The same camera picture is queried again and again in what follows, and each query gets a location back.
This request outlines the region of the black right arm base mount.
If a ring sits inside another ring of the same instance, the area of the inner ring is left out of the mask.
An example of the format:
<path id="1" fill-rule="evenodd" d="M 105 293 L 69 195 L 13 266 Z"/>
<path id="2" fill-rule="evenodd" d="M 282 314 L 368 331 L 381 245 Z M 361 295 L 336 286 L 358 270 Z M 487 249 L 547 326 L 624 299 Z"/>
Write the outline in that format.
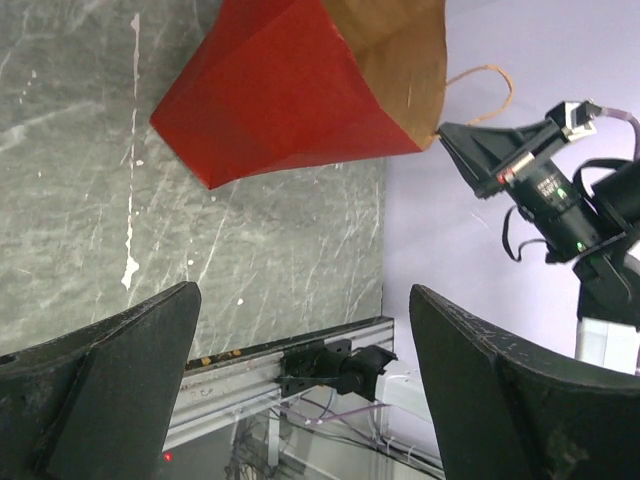
<path id="1" fill-rule="evenodd" d="M 373 402 L 378 378 L 395 360 L 394 353 L 377 345 L 353 351 L 348 339 L 330 343 L 318 340 L 286 350 L 274 382 L 280 386 L 283 398 L 315 386 L 327 386 L 338 395 L 354 393 Z"/>

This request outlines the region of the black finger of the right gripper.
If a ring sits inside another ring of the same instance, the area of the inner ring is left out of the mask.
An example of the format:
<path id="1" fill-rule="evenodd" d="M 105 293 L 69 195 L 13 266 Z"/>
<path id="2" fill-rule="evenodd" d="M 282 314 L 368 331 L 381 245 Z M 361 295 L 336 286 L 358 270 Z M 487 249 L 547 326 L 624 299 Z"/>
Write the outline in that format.
<path id="1" fill-rule="evenodd" d="M 504 189 L 498 173 L 542 130 L 542 122 L 519 128 L 443 123 L 437 134 L 474 195 L 490 198 Z"/>

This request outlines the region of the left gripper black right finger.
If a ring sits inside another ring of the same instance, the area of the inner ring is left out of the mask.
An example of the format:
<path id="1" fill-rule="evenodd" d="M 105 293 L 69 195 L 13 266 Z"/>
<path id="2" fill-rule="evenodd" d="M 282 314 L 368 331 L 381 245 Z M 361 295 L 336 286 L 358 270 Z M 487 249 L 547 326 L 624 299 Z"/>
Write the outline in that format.
<path id="1" fill-rule="evenodd" d="M 423 285 L 409 314 L 447 478 L 638 478 L 638 377 L 548 350 Z"/>

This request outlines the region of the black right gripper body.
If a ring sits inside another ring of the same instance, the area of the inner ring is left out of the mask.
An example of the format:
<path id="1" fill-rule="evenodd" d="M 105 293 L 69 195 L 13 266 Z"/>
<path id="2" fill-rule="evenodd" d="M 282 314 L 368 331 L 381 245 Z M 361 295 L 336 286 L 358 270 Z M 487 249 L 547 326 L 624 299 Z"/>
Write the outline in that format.
<path id="1" fill-rule="evenodd" d="M 559 127 L 544 119 L 543 130 L 498 173 L 505 193 L 547 244 L 547 261 L 565 263 L 600 240 L 595 212 L 553 161 L 567 145 Z"/>

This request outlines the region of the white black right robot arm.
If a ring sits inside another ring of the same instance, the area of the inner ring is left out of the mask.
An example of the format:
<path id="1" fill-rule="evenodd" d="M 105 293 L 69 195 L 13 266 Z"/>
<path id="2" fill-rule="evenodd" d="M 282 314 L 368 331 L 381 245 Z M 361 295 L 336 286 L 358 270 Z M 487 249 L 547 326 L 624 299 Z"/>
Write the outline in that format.
<path id="1" fill-rule="evenodd" d="M 548 264 L 573 266 L 579 280 L 575 356 L 609 370 L 639 372 L 639 158 L 596 158 L 582 169 L 610 175 L 587 188 L 581 171 L 567 177 L 553 160 L 595 132 L 592 115 L 518 128 L 444 123 L 438 136 L 476 197 L 507 194 L 509 215 L 539 233 Z"/>

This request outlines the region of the red brown paper bag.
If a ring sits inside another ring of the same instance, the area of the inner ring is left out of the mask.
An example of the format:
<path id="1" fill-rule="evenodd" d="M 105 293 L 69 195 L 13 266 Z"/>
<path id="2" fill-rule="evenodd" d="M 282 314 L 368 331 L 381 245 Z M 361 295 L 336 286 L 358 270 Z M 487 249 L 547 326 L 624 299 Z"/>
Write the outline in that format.
<path id="1" fill-rule="evenodd" d="M 208 188 L 428 149 L 444 0 L 225 1 L 150 122 Z"/>

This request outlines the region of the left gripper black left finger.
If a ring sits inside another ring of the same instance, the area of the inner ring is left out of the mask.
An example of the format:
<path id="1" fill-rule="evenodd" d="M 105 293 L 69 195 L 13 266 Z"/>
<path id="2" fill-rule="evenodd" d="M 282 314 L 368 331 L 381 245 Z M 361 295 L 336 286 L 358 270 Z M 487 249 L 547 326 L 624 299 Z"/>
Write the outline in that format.
<path id="1" fill-rule="evenodd" d="M 119 314 L 1 357 L 4 479 L 150 479 L 201 307 L 180 282 Z"/>

